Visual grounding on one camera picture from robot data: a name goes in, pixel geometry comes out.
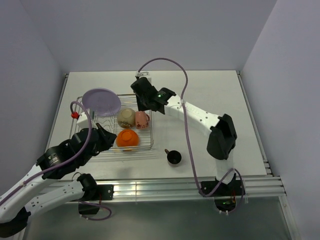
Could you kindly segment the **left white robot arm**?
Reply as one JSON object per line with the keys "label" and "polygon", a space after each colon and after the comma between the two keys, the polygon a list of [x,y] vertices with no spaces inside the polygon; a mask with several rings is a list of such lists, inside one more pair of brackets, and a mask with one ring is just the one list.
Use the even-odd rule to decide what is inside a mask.
{"label": "left white robot arm", "polygon": [[89,173],[82,173],[66,185],[40,194],[51,184],[84,166],[92,157],[113,147],[117,136],[100,124],[84,128],[70,139],[50,147],[31,170],[0,197],[0,236],[9,238],[30,221],[70,201],[90,201],[99,197],[98,185]]}

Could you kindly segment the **orange bowl white inside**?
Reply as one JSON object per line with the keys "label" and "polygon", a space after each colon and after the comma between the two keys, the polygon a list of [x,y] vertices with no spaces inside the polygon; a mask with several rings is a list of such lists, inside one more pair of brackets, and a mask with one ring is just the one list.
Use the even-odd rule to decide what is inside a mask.
{"label": "orange bowl white inside", "polygon": [[124,129],[117,135],[116,145],[118,147],[136,147],[140,144],[138,134],[131,129]]}

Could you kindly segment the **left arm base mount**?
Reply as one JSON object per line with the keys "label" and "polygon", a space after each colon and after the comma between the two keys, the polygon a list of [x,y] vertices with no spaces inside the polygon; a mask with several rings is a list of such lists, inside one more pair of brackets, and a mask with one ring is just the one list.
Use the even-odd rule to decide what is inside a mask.
{"label": "left arm base mount", "polygon": [[[84,196],[83,199],[78,200],[78,213],[82,218],[91,221],[102,221],[108,219],[112,215],[112,211],[106,205],[103,205],[103,201],[111,201],[114,195],[113,184],[98,184],[94,190],[90,190],[88,196]],[[93,218],[100,209],[108,211],[108,215],[103,218]]]}

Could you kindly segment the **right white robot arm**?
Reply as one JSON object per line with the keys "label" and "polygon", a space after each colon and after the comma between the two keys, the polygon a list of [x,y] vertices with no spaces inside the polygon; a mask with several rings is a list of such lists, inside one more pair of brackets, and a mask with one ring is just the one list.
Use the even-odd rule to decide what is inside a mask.
{"label": "right white robot arm", "polygon": [[188,127],[193,127],[207,137],[206,150],[216,162],[216,189],[222,195],[229,194],[234,188],[233,149],[237,139],[231,116],[207,112],[184,101],[168,88],[157,90],[145,76],[137,75],[135,78],[130,87],[140,111],[151,110],[179,119],[184,122],[186,133]]}

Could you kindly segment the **purple plate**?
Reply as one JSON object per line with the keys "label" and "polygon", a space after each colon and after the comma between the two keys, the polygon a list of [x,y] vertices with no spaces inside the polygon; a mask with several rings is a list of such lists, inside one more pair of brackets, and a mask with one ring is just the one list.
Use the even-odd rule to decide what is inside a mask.
{"label": "purple plate", "polygon": [[121,109],[121,100],[117,94],[106,88],[93,88],[82,96],[82,105],[99,117],[116,115]]}

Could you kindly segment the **pink mug white inside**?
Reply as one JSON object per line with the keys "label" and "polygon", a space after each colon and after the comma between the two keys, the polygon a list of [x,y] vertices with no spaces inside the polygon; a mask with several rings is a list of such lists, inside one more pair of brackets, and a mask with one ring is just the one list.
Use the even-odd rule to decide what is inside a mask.
{"label": "pink mug white inside", "polygon": [[135,127],[139,130],[149,127],[150,116],[144,111],[135,112]]}

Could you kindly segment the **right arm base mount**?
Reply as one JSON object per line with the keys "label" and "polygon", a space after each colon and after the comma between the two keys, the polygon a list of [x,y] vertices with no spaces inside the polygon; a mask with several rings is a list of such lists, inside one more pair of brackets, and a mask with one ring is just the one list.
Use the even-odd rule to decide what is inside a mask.
{"label": "right arm base mount", "polygon": [[200,182],[202,192],[210,198],[214,198],[218,212],[229,215],[243,202],[246,194],[245,187],[241,180],[235,179],[229,184],[221,183],[215,192],[211,193],[217,185],[217,180]]}

